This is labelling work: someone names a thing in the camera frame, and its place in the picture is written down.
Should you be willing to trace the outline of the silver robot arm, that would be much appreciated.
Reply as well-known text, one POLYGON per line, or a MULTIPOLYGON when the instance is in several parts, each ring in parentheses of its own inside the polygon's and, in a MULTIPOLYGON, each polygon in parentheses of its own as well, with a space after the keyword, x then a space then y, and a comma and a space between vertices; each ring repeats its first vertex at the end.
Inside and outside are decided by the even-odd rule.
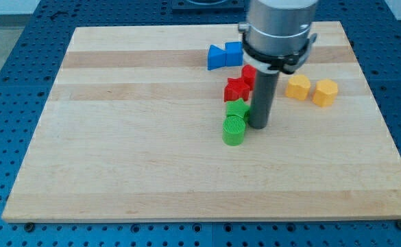
POLYGON ((308 59, 317 35, 311 34, 318 0, 251 0, 238 24, 243 60, 268 74, 292 74, 308 59))

